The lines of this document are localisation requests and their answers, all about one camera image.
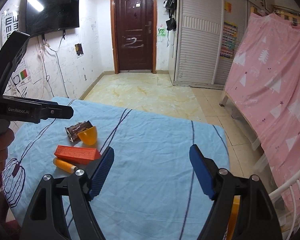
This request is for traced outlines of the light blue bed sheet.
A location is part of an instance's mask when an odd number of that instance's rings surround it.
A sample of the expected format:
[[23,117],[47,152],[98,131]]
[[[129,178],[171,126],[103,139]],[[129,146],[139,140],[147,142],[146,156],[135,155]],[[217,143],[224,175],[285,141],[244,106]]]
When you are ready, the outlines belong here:
[[55,97],[69,105],[69,120],[25,123],[8,149],[2,188],[19,223],[42,176],[66,173],[53,164],[59,145],[70,145],[65,129],[90,121],[97,149],[114,149],[114,163],[90,205],[106,239],[196,239],[212,202],[193,173],[189,149],[198,145],[217,166],[229,168],[219,126],[165,115]]

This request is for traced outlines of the brown snack wrapper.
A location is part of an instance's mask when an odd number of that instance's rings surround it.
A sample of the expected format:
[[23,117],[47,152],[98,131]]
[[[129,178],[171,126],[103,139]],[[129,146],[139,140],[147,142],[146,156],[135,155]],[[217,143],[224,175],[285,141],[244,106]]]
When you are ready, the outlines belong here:
[[90,121],[78,122],[75,125],[70,127],[66,127],[65,131],[70,140],[70,142],[75,142],[78,139],[78,134],[92,128],[92,124]]

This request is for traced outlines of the pink tree-print curtain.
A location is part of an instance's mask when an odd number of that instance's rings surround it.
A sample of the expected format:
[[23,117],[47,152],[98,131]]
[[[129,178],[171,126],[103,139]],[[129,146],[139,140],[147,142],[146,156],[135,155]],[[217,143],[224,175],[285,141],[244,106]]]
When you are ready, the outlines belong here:
[[277,186],[300,170],[300,26],[251,14],[225,92],[256,132]]

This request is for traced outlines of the colourful wall chart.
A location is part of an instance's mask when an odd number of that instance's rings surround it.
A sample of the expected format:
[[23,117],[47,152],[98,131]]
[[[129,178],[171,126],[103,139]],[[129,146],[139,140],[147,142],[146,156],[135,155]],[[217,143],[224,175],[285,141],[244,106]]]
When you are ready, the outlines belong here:
[[220,57],[226,59],[234,58],[237,35],[238,35],[237,25],[225,21],[223,24],[223,35],[222,35]]

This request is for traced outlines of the yellow trash bin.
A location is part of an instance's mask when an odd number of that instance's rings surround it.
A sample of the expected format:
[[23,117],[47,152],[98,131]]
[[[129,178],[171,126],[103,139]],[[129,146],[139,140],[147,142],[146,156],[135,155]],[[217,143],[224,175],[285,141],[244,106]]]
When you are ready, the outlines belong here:
[[231,213],[230,213],[230,218],[229,218],[229,222],[228,222],[228,230],[227,230],[227,234],[226,234],[226,240],[231,240],[234,235],[237,218],[238,218],[238,213],[239,213],[239,204],[240,204],[240,196],[234,196]]

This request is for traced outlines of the black wall television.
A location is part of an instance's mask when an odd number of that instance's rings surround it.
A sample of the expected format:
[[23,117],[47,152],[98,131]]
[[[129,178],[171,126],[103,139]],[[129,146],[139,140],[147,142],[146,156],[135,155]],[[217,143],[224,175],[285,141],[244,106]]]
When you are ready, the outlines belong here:
[[25,29],[30,36],[79,27],[79,0],[26,0]]

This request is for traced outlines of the broken wall socket hole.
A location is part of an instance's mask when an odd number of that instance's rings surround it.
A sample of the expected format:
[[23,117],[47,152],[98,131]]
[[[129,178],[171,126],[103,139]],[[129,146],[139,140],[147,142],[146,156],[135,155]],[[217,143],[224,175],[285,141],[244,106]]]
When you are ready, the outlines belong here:
[[84,54],[81,43],[75,44],[75,51],[76,51],[77,56],[81,56]]

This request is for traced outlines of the dark red wooden door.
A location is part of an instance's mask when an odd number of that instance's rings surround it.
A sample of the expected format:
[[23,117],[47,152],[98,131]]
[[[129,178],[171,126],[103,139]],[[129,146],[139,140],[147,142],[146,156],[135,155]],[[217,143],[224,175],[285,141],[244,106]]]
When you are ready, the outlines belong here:
[[110,0],[115,73],[156,73],[157,0]]

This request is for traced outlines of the orange cardboard box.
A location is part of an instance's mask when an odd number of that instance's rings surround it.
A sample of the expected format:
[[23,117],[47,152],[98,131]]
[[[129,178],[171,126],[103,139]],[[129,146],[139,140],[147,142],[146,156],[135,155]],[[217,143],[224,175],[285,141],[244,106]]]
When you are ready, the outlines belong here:
[[58,145],[55,156],[69,163],[88,165],[90,162],[100,159],[101,155],[96,148],[74,147]]

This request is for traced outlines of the white metal chair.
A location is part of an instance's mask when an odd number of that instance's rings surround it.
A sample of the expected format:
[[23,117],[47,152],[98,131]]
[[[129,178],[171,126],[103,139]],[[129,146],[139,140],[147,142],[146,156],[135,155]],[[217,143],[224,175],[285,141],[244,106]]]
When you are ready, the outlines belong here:
[[300,170],[269,194],[273,203],[283,200],[286,213],[279,215],[283,239],[293,239],[300,232]]

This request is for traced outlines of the small yellow plastic cup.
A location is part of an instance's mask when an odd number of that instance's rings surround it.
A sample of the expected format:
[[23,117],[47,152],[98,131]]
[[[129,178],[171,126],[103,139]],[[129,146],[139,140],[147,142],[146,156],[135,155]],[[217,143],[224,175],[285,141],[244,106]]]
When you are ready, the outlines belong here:
[[86,145],[92,146],[97,143],[97,128],[95,126],[78,133],[79,139]]

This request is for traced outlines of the white slatted wardrobe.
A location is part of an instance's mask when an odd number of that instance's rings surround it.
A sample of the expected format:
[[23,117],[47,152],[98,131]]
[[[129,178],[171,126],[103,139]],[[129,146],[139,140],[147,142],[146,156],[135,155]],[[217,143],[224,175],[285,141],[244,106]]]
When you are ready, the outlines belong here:
[[180,0],[176,84],[225,85],[234,58],[220,57],[223,24],[238,27],[236,53],[247,27],[248,5],[247,0]]

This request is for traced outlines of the orange thread spool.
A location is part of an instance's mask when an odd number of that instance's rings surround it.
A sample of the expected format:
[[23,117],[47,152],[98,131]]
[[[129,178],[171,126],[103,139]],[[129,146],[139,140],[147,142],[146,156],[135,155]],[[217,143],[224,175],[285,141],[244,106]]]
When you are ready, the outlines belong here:
[[78,167],[71,164],[71,163],[68,163],[66,161],[63,161],[59,158],[54,158],[53,159],[53,164],[57,167],[57,168],[60,168],[61,170],[67,172],[67,173],[74,173],[78,170]]

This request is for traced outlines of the eye chart poster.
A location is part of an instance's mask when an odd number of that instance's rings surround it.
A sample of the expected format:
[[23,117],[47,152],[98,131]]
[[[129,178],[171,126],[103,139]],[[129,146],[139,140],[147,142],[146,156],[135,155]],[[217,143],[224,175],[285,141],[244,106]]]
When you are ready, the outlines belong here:
[[1,49],[6,68],[3,73],[5,92],[25,97],[27,92],[20,87],[28,83],[29,68],[23,59],[30,36],[21,31],[19,9],[5,10],[1,16]]

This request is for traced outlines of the black hanging bags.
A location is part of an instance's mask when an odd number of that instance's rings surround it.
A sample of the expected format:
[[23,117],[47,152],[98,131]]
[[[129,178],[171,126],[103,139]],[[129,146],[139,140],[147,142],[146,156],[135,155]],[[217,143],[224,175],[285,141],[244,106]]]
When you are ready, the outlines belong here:
[[167,0],[165,8],[168,11],[169,19],[166,21],[167,31],[176,31],[177,23],[175,20],[175,12],[178,0]]

